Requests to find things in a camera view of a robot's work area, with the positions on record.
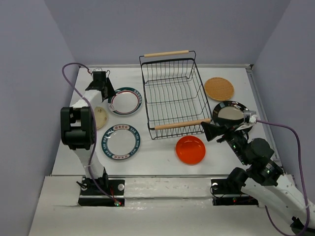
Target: red bowl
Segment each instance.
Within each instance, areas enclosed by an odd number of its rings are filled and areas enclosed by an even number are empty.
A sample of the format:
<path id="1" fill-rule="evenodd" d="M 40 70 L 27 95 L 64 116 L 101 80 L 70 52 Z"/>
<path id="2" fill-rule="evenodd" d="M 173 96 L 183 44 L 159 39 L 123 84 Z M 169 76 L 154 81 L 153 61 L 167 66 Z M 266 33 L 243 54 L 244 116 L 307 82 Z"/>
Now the red bowl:
<path id="1" fill-rule="evenodd" d="M 196 165 L 206 155 L 206 147 L 203 142 L 195 136 L 184 136 L 176 144 L 178 158 L 189 165 Z"/>

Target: white wall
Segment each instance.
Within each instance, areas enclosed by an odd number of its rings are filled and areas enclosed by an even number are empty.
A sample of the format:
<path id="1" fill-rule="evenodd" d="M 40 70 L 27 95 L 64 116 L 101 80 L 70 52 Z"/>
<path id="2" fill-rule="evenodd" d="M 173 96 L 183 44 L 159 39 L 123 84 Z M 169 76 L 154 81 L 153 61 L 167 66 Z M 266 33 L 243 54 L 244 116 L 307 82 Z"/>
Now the white wall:
<path id="1" fill-rule="evenodd" d="M 71 97 L 61 67 L 74 59 L 43 0 L 1 0 L 0 35 L 0 235 L 26 236 Z"/>
<path id="2" fill-rule="evenodd" d="M 196 50 L 200 63 L 254 63 L 289 0 L 45 0 L 77 61 L 138 64 Z"/>
<path id="3" fill-rule="evenodd" d="M 253 70 L 269 121 L 292 126 L 300 136 L 307 191 L 313 202 L 314 9 L 314 0 L 292 0 Z M 293 134 L 282 128 L 272 128 L 272 133 L 285 169 L 294 174 L 299 182 L 297 145 Z"/>

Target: woven placemat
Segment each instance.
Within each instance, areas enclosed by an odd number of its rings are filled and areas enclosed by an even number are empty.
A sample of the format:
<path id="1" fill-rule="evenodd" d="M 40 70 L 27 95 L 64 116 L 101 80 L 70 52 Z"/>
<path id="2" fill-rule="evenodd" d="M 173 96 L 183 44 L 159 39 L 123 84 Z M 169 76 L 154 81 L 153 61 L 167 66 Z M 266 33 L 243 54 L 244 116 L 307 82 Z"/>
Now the woven placemat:
<path id="1" fill-rule="evenodd" d="M 230 100 L 234 94 L 234 87 L 229 80 L 213 77 L 205 83 L 206 94 L 216 101 Z"/>

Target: wooden handle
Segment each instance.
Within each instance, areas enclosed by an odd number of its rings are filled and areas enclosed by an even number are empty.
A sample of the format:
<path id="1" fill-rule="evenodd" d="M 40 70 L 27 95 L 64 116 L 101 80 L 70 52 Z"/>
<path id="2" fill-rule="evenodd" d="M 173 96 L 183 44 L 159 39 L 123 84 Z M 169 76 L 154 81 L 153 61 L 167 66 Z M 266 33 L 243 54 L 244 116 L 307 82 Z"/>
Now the wooden handle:
<path id="1" fill-rule="evenodd" d="M 189 50 L 165 52 L 165 53 L 149 53 L 149 54 L 145 54 L 144 57 L 152 58 L 152 57 L 170 56 L 170 55 L 178 55 L 178 54 L 187 54 L 187 53 L 189 53 Z"/>
<path id="2" fill-rule="evenodd" d="M 155 126 L 154 130 L 179 128 L 179 127 L 184 127 L 184 126 L 200 124 L 201 122 L 210 122 L 210 121 L 211 119 L 208 118 L 208 119 L 198 119 L 198 120 L 192 120 L 192 121 L 186 121 L 186 122 L 179 122 L 175 124 L 163 124 L 163 125 Z"/>

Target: decorated plate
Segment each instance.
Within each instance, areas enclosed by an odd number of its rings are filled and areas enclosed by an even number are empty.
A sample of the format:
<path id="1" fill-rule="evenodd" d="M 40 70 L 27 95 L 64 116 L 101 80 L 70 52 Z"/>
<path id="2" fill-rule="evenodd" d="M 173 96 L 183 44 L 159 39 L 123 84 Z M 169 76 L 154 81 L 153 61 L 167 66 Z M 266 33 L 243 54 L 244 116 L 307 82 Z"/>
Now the decorated plate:
<path id="1" fill-rule="evenodd" d="M 128 124 L 117 124 L 107 130 L 102 138 L 102 150 L 114 160 L 132 157 L 139 150 L 139 132 Z"/>
<path id="2" fill-rule="evenodd" d="M 120 116 L 129 116 L 139 110 L 142 104 L 142 96 L 138 90 L 123 87 L 115 92 L 116 96 L 108 99 L 108 107 L 113 113 Z"/>

